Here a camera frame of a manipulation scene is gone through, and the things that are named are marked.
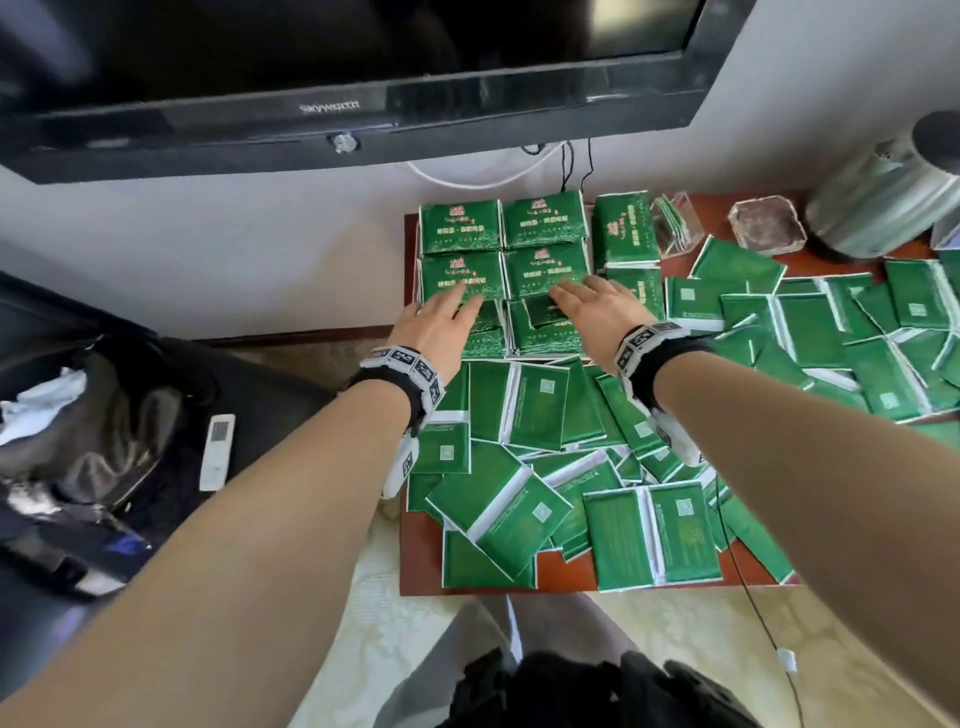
wooden table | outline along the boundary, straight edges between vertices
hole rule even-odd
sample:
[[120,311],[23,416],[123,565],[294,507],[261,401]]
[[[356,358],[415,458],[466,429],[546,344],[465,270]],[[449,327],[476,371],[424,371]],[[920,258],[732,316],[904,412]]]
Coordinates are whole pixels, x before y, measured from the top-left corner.
[[[732,195],[691,195],[691,201],[704,230],[726,240],[733,240],[733,232],[727,220],[727,213],[733,203],[746,200],[755,195],[748,193]],[[417,215],[410,214],[404,217],[404,280],[403,302],[407,304],[413,300],[414,287],[414,259],[417,238]],[[693,251],[688,255],[667,258],[661,263],[665,276],[686,277],[696,254]],[[895,257],[927,258],[933,253],[922,240],[912,240],[896,250]],[[777,260],[787,264],[787,276],[824,276],[838,273],[873,273],[880,279],[881,265],[878,261],[858,263],[836,263],[822,260],[809,250],[798,251],[788,255],[778,255]],[[406,503],[405,491],[403,502]],[[720,569],[723,572],[722,582],[711,582],[704,585],[681,585],[679,587],[666,586],[661,589],[691,589],[710,586],[738,586],[733,565],[731,551],[736,556],[736,563],[743,573],[747,584],[753,586],[775,586],[777,582],[758,562],[754,554],[739,541],[734,541],[731,548],[719,554]],[[496,593],[508,590],[446,590],[441,587],[441,559],[443,555],[443,528],[425,513],[408,513],[406,508],[400,515],[400,594],[402,596],[425,596],[442,594],[474,594],[477,591]],[[593,570],[593,559],[583,556],[574,559],[569,564],[564,562],[559,551],[547,551],[537,556],[537,575],[540,592],[593,592],[596,591],[596,573]],[[799,584],[795,576],[789,584]]]

white tissue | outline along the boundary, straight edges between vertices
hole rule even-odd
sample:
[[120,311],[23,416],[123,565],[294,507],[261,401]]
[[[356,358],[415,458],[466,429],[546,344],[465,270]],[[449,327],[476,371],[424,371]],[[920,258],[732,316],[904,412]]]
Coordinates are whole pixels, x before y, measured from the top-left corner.
[[3,416],[0,446],[10,440],[42,432],[54,421],[58,412],[84,393],[84,389],[86,372],[63,367],[56,379],[21,392],[16,396],[16,401],[0,401],[0,415]]

marble floor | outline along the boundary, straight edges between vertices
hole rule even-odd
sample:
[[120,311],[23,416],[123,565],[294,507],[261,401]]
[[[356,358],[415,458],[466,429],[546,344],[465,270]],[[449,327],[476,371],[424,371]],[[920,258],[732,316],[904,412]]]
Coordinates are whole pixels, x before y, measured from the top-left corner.
[[[334,388],[376,343],[237,353]],[[465,601],[399,596],[398,511],[398,503],[382,503],[372,521],[336,640],[292,728],[371,725],[396,684],[426,655]],[[753,594],[774,638],[796,653],[794,680],[806,726],[950,725],[806,587],[760,588]],[[730,688],[767,728],[800,724],[785,673],[743,590],[658,590],[591,598],[654,662],[673,659],[696,667]]]

hand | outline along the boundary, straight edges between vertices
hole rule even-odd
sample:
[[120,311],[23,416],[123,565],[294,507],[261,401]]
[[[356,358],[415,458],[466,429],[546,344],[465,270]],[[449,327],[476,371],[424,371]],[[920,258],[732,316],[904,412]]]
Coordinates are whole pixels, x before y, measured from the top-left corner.
[[616,375],[613,360],[623,337],[632,328],[657,319],[622,283],[587,276],[583,283],[562,280],[550,289],[550,298],[584,340],[584,352],[603,370]]
[[474,296],[458,311],[466,290],[467,284],[461,280],[450,290],[435,293],[423,306],[406,306],[387,339],[390,346],[410,347],[426,356],[444,386],[460,371],[470,327],[483,303],[483,296]]

person's left forearm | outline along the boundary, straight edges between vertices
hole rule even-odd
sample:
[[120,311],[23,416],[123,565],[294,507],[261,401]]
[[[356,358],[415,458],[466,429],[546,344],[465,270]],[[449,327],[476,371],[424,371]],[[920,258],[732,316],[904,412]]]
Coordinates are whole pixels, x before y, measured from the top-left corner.
[[351,387],[198,510],[4,708],[22,705],[24,725],[56,723],[58,704],[80,726],[286,725],[336,634],[409,417],[393,384]]

